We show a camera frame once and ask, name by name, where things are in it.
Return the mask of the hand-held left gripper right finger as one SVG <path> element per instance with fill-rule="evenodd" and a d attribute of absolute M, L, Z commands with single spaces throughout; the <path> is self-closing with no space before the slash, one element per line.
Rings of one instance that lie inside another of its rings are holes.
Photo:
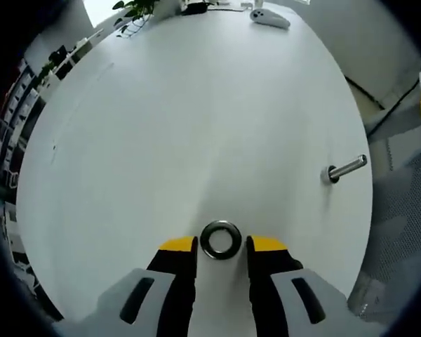
<path fill-rule="evenodd" d="M 249 300 L 258 336 L 376 336 L 347 298 L 303 267 L 278 239 L 246 239 Z"/>

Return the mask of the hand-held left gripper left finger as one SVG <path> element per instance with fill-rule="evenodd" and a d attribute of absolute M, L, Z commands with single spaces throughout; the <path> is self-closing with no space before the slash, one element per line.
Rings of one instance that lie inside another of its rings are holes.
<path fill-rule="evenodd" d="M 54 325 L 58 336 L 187 336 L 196 298 L 197 237 L 162 244 L 146 268 L 106 290 L 81 321 Z"/>

